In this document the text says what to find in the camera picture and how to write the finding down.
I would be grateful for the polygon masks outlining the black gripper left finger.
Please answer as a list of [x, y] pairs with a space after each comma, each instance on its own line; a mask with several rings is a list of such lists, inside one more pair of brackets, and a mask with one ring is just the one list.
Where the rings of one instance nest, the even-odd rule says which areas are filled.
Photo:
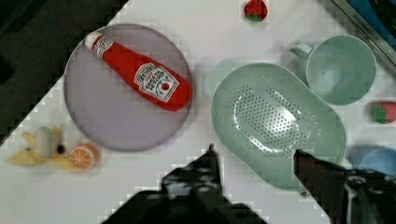
[[102, 224], [267, 223], [223, 195], [219, 157], [210, 145], [201, 157], [164, 176], [159, 190], [136, 193]]

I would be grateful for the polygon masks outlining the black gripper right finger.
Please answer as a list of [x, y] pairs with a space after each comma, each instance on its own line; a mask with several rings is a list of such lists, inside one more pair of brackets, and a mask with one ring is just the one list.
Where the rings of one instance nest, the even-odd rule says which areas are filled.
[[395, 178], [347, 169], [298, 149], [294, 173], [331, 224], [396, 224]]

